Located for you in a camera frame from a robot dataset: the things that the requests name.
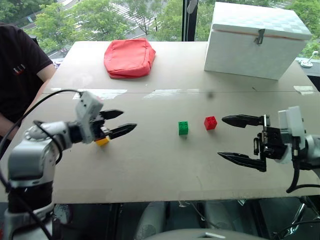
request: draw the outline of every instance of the floor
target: floor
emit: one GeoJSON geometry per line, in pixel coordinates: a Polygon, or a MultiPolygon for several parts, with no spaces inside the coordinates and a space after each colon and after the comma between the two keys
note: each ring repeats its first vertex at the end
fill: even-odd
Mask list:
{"type": "MultiPolygon", "coordinates": [[[[236,200],[223,201],[223,205],[229,214],[235,230],[257,236],[255,222],[249,208],[241,206],[236,200]]],[[[115,240],[133,240],[134,235],[147,202],[124,203],[119,212],[118,226],[115,240]]],[[[289,225],[300,205],[296,197],[267,198],[260,200],[260,206],[267,225],[269,234],[276,232],[289,225]]],[[[0,211],[4,212],[6,203],[0,203],[0,211]]],[[[111,212],[108,204],[73,204],[72,221],[68,227],[63,228],[65,240],[105,240],[107,234],[108,217],[111,212]]],[[[189,205],[179,207],[178,202],[170,202],[169,211],[166,213],[165,230],[201,228],[205,223],[196,211],[189,205]]],[[[303,220],[312,220],[315,214],[307,209],[303,220]]],[[[299,227],[295,235],[287,240],[310,239],[318,240],[320,226],[306,224],[299,227]]]]}

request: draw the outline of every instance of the yellow block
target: yellow block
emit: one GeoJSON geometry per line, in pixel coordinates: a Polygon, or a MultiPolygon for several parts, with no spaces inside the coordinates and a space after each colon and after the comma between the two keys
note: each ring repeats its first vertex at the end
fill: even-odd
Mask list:
{"type": "Polygon", "coordinates": [[[106,145],[108,142],[109,142],[108,138],[104,138],[104,139],[100,139],[100,140],[95,141],[95,143],[100,147],[103,145],[106,145]]]}

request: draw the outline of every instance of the lego brick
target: lego brick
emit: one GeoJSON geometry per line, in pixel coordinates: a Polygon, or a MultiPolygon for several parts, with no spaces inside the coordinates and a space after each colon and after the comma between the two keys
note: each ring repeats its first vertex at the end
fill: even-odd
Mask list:
{"type": "Polygon", "coordinates": [[[207,116],[204,119],[204,126],[206,130],[212,130],[215,129],[217,126],[217,120],[214,116],[207,116]]]}
{"type": "Polygon", "coordinates": [[[95,143],[100,147],[103,146],[103,145],[106,145],[108,142],[109,142],[109,139],[107,137],[95,141],[95,143]]]}
{"type": "Polygon", "coordinates": [[[187,135],[189,128],[188,128],[188,122],[187,121],[180,121],[178,123],[179,128],[179,135],[187,135]]]}

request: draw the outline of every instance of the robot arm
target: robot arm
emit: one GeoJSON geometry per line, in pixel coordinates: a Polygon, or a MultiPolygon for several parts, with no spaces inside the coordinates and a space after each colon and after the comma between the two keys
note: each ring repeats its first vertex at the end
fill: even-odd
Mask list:
{"type": "Polygon", "coordinates": [[[35,126],[24,132],[21,143],[12,150],[8,158],[8,181],[11,189],[5,212],[5,240],[14,239],[16,230],[34,224],[17,196],[27,203],[39,219],[50,218],[54,208],[52,185],[56,161],[61,158],[62,151],[79,142],[89,144],[106,136],[114,139],[136,127],[136,124],[128,123],[111,130],[105,128],[105,120],[116,118],[123,112],[114,109],[101,111],[102,107],[103,103],[97,96],[84,91],[76,106],[76,121],[35,122],[35,126]]]}
{"type": "Polygon", "coordinates": [[[299,170],[320,169],[320,136],[305,133],[303,119],[298,106],[289,107],[278,112],[279,128],[270,127],[268,115],[248,116],[230,115],[222,121],[234,127],[245,128],[246,125],[262,126],[262,132],[254,138],[253,153],[259,159],[234,152],[218,152],[223,158],[241,166],[267,171],[266,159],[273,159],[277,163],[292,162],[294,177],[287,193],[298,188],[316,187],[320,185],[306,184],[297,186],[299,170]]]}

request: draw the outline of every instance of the white cooler box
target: white cooler box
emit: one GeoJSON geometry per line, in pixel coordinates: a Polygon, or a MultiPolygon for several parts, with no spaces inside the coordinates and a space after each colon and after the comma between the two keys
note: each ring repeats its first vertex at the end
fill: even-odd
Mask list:
{"type": "Polygon", "coordinates": [[[292,10],[216,2],[204,70],[278,80],[311,37],[292,10]]]}

